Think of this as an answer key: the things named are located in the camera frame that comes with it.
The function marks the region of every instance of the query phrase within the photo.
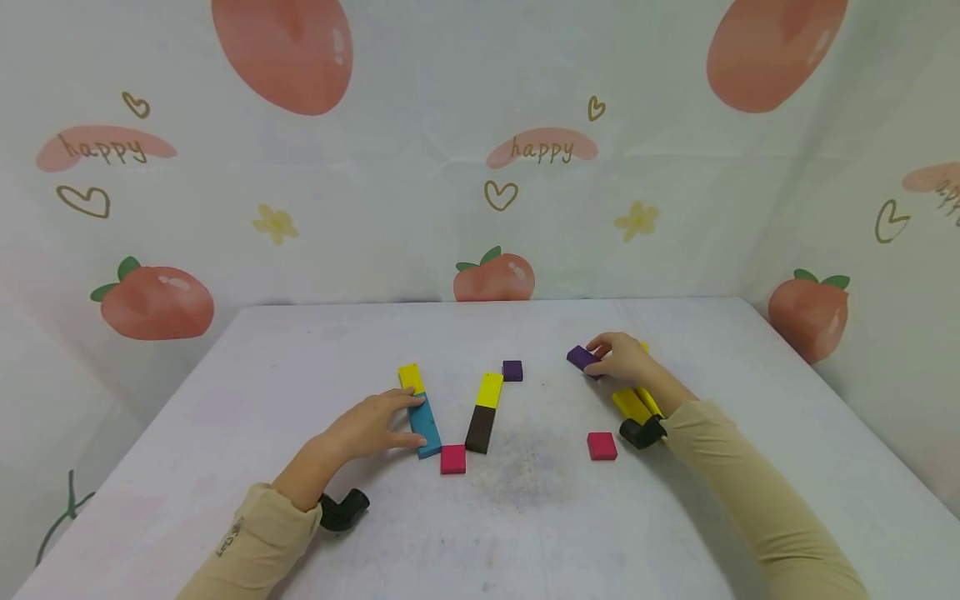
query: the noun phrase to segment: brown block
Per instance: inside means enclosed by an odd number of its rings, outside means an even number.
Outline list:
[[[496,416],[496,409],[480,406],[473,407],[473,418],[470,419],[470,427],[467,430],[467,440],[464,445],[470,452],[487,453],[487,446],[490,445],[490,434],[493,432],[493,417]]]

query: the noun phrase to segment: yellow block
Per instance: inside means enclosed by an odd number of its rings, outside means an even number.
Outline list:
[[[503,387],[503,375],[496,372],[487,372],[483,375],[480,384],[480,393],[477,394],[477,406],[486,406],[496,409],[500,402],[500,388]]]
[[[647,410],[654,415],[659,415],[662,419],[663,413],[660,411],[660,407],[657,406],[657,403],[654,402],[654,397],[650,396],[650,393],[643,388],[636,388],[636,391],[638,394],[640,394],[640,400],[643,402],[643,405],[647,407]]]
[[[650,411],[644,406],[636,392],[630,388],[615,393],[613,403],[616,404],[625,418],[633,419],[641,425],[651,417]]]
[[[400,385],[404,388],[413,387],[414,394],[423,394],[423,380],[420,379],[420,369],[416,364],[400,367]]]

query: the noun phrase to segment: beige sleeve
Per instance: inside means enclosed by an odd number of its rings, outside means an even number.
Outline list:
[[[267,484],[255,484],[233,525],[177,600],[264,600],[306,552],[320,506],[302,513]]]
[[[773,600],[862,600],[860,577],[824,524],[713,402],[662,422],[670,449],[703,476],[743,534]]]

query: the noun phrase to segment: pink block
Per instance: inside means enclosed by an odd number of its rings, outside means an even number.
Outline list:
[[[594,461],[616,460],[616,444],[613,443],[613,434],[609,431],[588,434],[587,446],[590,449],[590,458]]]
[[[467,447],[465,445],[445,445],[440,449],[440,475],[459,475],[466,472]]]

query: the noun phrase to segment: heart outline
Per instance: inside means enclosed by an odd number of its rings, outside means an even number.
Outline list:
[[[901,227],[900,230],[897,231],[896,235],[894,235],[893,237],[883,238],[883,237],[880,237],[880,221],[883,218],[883,213],[884,211],[886,211],[887,206],[891,207],[890,216],[887,217],[887,224],[893,225],[896,223],[903,223],[903,227]],[[883,203],[883,206],[880,207],[880,211],[876,214],[876,223],[874,224],[874,237],[876,238],[877,242],[879,242],[880,244],[889,244],[890,242],[894,241],[898,235],[903,233],[903,230],[906,229],[907,223],[909,223],[911,219],[910,215],[903,215],[895,218],[894,217],[895,214],[897,214],[897,201],[894,200],[893,198]]]
[[[590,96],[590,101],[587,102],[587,119],[590,123],[596,121],[607,112],[607,103],[600,102],[596,96]]]
[[[503,208],[498,207],[498,206],[497,206],[496,204],[494,204],[493,201],[490,199],[490,186],[491,186],[491,185],[493,186],[493,192],[496,194],[496,197],[497,197],[497,198],[500,198],[501,196],[503,196],[503,193],[507,191],[507,188],[509,188],[509,187],[513,187],[513,188],[514,188],[514,195],[510,197],[510,200],[508,200],[506,204],[503,205]],[[503,212],[504,210],[506,210],[506,209],[510,206],[510,204],[513,204],[513,203],[514,203],[514,200],[516,200],[516,197],[519,196],[519,194],[520,194],[520,188],[519,188],[519,186],[516,185],[516,183],[513,183],[512,181],[508,181],[506,185],[504,185],[503,187],[500,187],[499,185],[496,184],[496,181],[494,181],[494,180],[487,180],[487,182],[484,183],[484,186],[483,186],[483,195],[484,195],[484,198],[487,199],[487,204],[489,204],[489,205],[490,205],[490,208],[492,208],[493,210],[495,210],[495,211],[497,211],[497,212]]]
[[[93,212],[93,211],[87,210],[86,208],[83,208],[83,207],[81,207],[81,206],[79,206],[79,205],[77,205],[77,204],[74,204],[73,202],[67,200],[67,199],[63,196],[63,192],[64,192],[64,191],[72,192],[73,194],[75,194],[78,198],[80,198],[80,199],[83,200],[84,202],[90,202],[91,197],[93,196],[93,194],[94,194],[95,192],[100,192],[100,193],[104,196],[104,211],[103,211],[102,213],[100,213],[100,212]],[[97,219],[106,219],[107,217],[110,216],[110,196],[109,196],[109,194],[108,194],[107,192],[105,192],[103,189],[101,189],[101,188],[99,188],[99,187],[90,187],[90,188],[88,188],[88,189],[86,190],[86,194],[81,194],[79,191],[77,191],[76,189],[70,187],[69,185],[58,185],[58,186],[57,186],[57,197],[60,198],[60,201],[61,201],[61,202],[63,202],[63,203],[66,204],[67,206],[73,208],[74,210],[77,210],[77,211],[82,212],[84,215],[88,215],[88,216],[90,216],[90,217],[96,217]]]
[[[130,92],[124,92],[120,94],[123,98],[124,104],[127,105],[127,108],[131,110],[133,114],[136,115],[138,119],[146,119],[150,116],[150,103],[142,98],[134,98]],[[143,114],[140,114],[137,107],[144,107]]]

